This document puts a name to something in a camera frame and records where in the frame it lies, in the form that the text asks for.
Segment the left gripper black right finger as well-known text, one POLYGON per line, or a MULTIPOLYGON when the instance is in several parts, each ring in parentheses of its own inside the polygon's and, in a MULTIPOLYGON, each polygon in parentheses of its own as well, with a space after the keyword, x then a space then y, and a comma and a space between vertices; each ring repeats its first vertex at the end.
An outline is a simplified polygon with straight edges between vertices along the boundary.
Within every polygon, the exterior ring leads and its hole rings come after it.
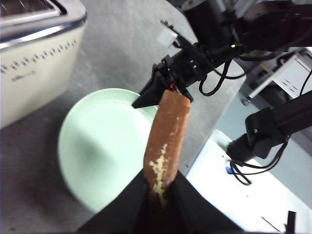
POLYGON ((177 227, 183 234, 240 234, 243 229, 208 202, 178 172, 169 187, 169 198, 177 227))

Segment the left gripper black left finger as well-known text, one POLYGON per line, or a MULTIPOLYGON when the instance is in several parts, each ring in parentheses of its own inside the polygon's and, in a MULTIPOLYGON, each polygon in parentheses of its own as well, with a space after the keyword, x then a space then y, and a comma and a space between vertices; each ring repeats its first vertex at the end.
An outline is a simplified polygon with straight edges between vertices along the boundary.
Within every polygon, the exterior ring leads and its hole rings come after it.
POLYGON ((79 229, 80 234, 130 234, 144 212, 148 184, 140 171, 126 188, 79 229))

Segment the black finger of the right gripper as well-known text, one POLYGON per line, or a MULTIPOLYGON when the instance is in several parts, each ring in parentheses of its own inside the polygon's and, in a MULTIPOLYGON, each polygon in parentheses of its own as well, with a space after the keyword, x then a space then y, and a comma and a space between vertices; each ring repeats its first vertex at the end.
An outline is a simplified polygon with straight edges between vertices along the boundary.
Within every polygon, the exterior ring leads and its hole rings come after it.
POLYGON ((180 92, 181 95, 183 95, 183 96, 185 96, 186 98, 188 98, 189 101, 190 101, 190 103, 193 102, 194 99, 193 99, 192 95, 190 94, 190 92, 188 91, 187 88, 182 87, 182 88, 179 89, 179 92, 180 92))
POLYGON ((150 80, 139 92, 140 96, 132 103, 135 109, 158 105, 165 90, 169 88, 164 75, 153 70, 150 80))

